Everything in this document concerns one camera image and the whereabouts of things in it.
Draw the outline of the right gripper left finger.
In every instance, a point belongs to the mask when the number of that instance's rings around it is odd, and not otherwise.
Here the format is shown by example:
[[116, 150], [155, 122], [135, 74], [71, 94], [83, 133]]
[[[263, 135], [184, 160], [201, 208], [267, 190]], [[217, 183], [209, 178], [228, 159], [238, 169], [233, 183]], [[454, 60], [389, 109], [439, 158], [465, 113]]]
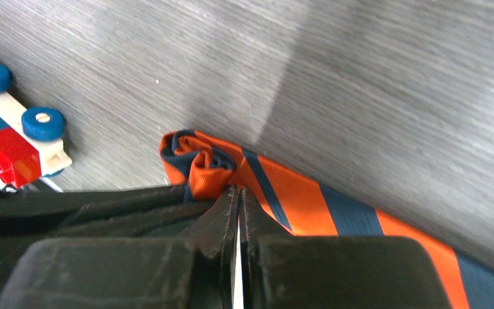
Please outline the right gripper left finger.
[[238, 210], [229, 187], [173, 236], [38, 241], [0, 308], [231, 308]]

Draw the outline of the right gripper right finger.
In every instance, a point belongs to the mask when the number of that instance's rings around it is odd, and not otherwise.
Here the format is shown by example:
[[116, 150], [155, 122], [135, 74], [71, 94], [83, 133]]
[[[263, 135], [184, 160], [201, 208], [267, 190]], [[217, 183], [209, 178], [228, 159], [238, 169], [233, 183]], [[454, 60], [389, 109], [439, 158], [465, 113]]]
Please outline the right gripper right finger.
[[449, 308], [426, 250], [395, 236], [294, 236], [239, 202], [245, 308]]

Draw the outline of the orange navy striped tie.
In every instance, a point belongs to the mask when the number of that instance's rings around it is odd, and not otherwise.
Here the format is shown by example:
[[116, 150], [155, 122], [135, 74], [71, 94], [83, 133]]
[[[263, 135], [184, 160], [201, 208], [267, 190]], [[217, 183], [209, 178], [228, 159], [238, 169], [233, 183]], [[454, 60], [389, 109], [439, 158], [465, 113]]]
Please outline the orange navy striped tie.
[[217, 198], [228, 185], [250, 189], [262, 208], [295, 235], [404, 236], [420, 243], [453, 308], [494, 308], [494, 271], [403, 223], [239, 145], [184, 129], [166, 134], [160, 156], [186, 201]]

